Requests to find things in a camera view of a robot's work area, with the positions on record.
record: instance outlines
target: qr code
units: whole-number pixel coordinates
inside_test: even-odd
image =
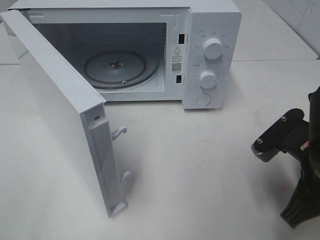
[[[172,63],[172,72],[181,72],[181,63]]]

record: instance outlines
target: white microwave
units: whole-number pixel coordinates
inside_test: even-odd
[[[126,129],[110,131],[104,103],[220,108],[241,17],[231,0],[18,0],[1,14],[45,119],[109,217],[126,206],[112,146]]]

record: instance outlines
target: screw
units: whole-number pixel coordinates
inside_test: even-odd
[[[258,138],[258,139],[256,140],[256,142],[257,142],[258,144],[262,144],[264,141],[263,141],[261,138]]]
[[[282,116],[282,117],[281,117],[281,121],[282,121],[282,122],[286,122],[287,120],[288,120],[288,119],[287,119],[286,116]]]

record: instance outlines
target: adjustment knob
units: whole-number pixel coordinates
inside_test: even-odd
[[[212,89],[217,85],[217,76],[213,71],[204,71],[199,76],[200,86],[204,89]]]
[[[222,42],[218,38],[210,38],[203,44],[203,52],[208,59],[217,59],[224,50]]]

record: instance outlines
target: microwave door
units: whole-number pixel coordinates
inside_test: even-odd
[[[40,108],[58,141],[108,216],[126,207],[101,95],[17,10],[1,13],[11,44]]]

